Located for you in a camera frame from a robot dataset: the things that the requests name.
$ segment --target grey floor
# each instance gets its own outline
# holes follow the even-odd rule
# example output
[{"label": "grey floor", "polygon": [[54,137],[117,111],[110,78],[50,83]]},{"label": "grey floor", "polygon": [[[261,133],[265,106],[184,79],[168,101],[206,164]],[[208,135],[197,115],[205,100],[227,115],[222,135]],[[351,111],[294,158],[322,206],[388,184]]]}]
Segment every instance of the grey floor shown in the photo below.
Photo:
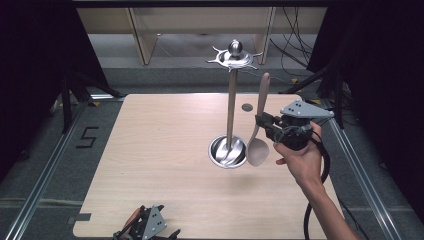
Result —
[{"label": "grey floor", "polygon": [[[315,37],[305,35],[302,39],[313,46]],[[122,93],[227,92],[228,71],[206,61],[215,58],[212,46],[225,49],[234,38],[243,42],[246,51],[254,52],[250,35],[160,35],[150,64],[141,66],[132,36],[90,35],[109,84]],[[281,35],[272,36],[272,39],[280,46],[285,44]],[[305,61],[298,50],[290,47],[287,51]],[[292,86],[293,79],[301,81],[310,75],[298,63],[287,57],[281,59],[281,54],[272,45],[266,64],[255,63],[255,66],[258,69],[240,71],[238,92],[257,92],[263,72],[272,76],[271,93],[284,91]],[[304,99],[315,100],[318,85],[319,81],[298,94]],[[90,92],[101,93],[97,89],[90,89]],[[81,111],[81,115],[76,119],[63,154],[41,191],[35,211],[30,215],[28,224],[23,226],[22,239],[78,239],[72,234],[72,220],[83,204],[121,105],[122,101],[103,100],[98,106],[85,107],[80,103],[73,107],[74,112]],[[424,239],[423,224],[396,187],[390,173],[379,165],[381,159],[354,112],[345,109],[343,119],[344,131],[403,239]],[[28,146],[30,157],[17,162],[0,184],[0,238],[5,238],[3,236],[8,233],[44,167],[50,162],[52,152],[57,150],[55,147],[63,137],[62,127],[62,109],[59,106]],[[95,143],[92,148],[77,148],[87,145],[87,140],[81,139],[87,127],[97,127],[87,132],[89,136],[96,137]],[[386,239],[328,122],[323,123],[323,139],[332,158],[330,176],[338,196],[370,239]],[[352,228],[365,239],[345,210],[344,214]]]}]

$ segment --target silver spoon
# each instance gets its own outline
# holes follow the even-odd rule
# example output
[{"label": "silver spoon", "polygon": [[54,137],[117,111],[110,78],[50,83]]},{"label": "silver spoon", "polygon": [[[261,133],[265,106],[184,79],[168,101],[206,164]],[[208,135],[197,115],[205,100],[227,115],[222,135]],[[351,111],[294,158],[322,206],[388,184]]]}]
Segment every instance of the silver spoon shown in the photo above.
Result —
[{"label": "silver spoon", "polygon": [[240,139],[237,139],[232,144],[232,146],[233,147],[232,147],[231,151],[228,152],[225,159],[223,159],[221,161],[221,164],[225,167],[228,167],[228,166],[232,165],[234,162],[240,160],[240,155],[241,155],[241,152],[243,151],[244,144],[243,144],[242,141],[240,141]]},{"label": "silver spoon", "polygon": [[[265,108],[266,98],[268,96],[270,77],[269,73],[262,76],[261,84],[259,86],[259,97],[256,115],[262,116]],[[246,157],[250,165],[258,167],[261,165],[269,154],[269,147],[263,140],[256,138],[259,126],[255,124],[255,129],[247,144]]]},{"label": "silver spoon", "polygon": [[223,139],[221,139],[221,141],[219,142],[219,145],[216,147],[216,161],[217,162],[221,162],[222,160],[224,160],[227,156],[228,156],[228,149],[227,149],[227,138],[224,137]]}]

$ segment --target wooden tabletop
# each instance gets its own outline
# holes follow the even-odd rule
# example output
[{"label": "wooden tabletop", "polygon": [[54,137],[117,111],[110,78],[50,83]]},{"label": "wooden tabletop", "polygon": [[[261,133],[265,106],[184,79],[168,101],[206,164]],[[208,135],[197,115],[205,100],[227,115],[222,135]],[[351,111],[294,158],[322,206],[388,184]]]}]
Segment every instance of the wooden tabletop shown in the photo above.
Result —
[{"label": "wooden tabletop", "polygon": [[[257,97],[236,97],[234,135],[246,144]],[[280,115],[296,98],[269,95],[265,111]],[[275,164],[280,155],[263,129],[257,137],[270,154],[261,166],[223,169],[209,159],[210,143],[226,133],[227,102],[227,94],[127,96],[80,211],[91,218],[76,222],[74,234],[111,237],[136,208],[164,205],[168,227],[158,236],[181,229],[178,237],[188,239],[304,238],[307,200],[287,167]],[[244,111],[245,103],[253,111]],[[337,203],[331,179],[325,187]],[[309,231],[325,238],[313,213]]]}]

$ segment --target metal frame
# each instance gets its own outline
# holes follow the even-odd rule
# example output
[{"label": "metal frame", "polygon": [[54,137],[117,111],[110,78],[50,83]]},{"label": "metal frame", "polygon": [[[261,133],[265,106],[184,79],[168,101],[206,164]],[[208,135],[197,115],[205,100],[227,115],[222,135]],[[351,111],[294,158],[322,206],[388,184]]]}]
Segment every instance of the metal frame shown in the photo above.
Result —
[{"label": "metal frame", "polygon": [[74,114],[74,121],[69,126],[68,131],[63,133],[60,137],[52,155],[49,158],[49,161],[47,162],[43,172],[38,178],[37,183],[35,184],[31,193],[25,200],[25,203],[19,211],[19,214],[11,224],[6,239],[21,239],[29,224],[29,221],[31,220],[32,216],[35,213],[35,210],[37,209],[38,202],[40,201],[45,189],[47,188],[50,182],[50,179],[52,178],[57,166],[59,165],[60,159],[62,158],[62,155],[65,152],[66,147],[68,146],[69,140],[72,134],[74,133],[75,125],[78,122],[78,119],[82,115],[86,106],[86,102],[80,103],[80,106],[78,106]]},{"label": "metal frame", "polygon": [[[324,108],[331,107],[331,104],[327,99],[322,99],[321,103]],[[340,146],[343,149],[343,152],[346,155],[349,165],[362,188],[362,192],[364,192],[365,198],[370,204],[370,207],[373,210],[384,235],[386,236],[386,239],[403,239],[402,233],[399,229],[397,229],[392,216],[375,190],[374,185],[368,177],[365,168],[362,166],[361,160],[356,154],[345,131],[338,127],[335,119],[331,119],[329,122],[338,142],[340,143]]]}]

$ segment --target round metal base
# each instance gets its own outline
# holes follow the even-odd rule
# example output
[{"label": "round metal base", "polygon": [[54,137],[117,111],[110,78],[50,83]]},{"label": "round metal base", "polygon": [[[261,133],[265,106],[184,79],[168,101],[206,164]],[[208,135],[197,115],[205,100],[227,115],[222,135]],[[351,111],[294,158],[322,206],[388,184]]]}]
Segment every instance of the round metal base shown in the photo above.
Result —
[{"label": "round metal base", "polygon": [[237,136],[233,136],[231,149],[227,149],[227,136],[215,138],[209,145],[209,158],[222,168],[237,168],[246,162],[246,144]]}]

